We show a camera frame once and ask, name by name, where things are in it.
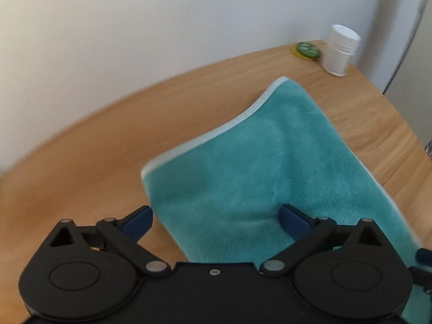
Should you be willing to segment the teal towel white trim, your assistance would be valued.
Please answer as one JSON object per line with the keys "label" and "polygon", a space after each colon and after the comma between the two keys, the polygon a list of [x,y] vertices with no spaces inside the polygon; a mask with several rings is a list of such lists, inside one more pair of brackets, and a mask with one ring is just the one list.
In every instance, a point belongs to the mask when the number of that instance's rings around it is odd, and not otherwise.
{"label": "teal towel white trim", "polygon": [[374,219],[409,265],[418,240],[398,206],[319,106],[281,77],[230,122],[148,162],[154,212],[191,261],[252,261],[290,246],[277,220],[291,203],[342,223]]}

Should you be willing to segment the white pill bottle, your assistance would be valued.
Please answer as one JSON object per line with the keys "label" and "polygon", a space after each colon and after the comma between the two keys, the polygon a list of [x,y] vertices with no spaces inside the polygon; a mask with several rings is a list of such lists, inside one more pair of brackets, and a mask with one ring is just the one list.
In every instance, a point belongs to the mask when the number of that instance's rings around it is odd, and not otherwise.
{"label": "white pill bottle", "polygon": [[354,30],[333,24],[322,59],[324,70],[333,76],[344,77],[360,41],[360,35]]}

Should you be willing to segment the green round lid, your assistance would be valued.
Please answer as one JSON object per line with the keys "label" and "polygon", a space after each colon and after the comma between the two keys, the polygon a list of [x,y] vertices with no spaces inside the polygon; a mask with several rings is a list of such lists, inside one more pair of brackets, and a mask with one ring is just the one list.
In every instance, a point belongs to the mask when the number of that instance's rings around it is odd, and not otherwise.
{"label": "green round lid", "polygon": [[314,44],[309,42],[298,42],[293,47],[293,52],[301,59],[317,60],[321,57],[321,50]]}

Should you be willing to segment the white cabinet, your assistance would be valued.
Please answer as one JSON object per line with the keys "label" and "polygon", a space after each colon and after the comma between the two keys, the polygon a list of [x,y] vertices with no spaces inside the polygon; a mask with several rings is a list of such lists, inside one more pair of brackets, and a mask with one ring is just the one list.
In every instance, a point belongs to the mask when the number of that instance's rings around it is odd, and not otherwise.
{"label": "white cabinet", "polygon": [[431,142],[431,0],[427,0],[414,38],[385,92],[419,142]]}

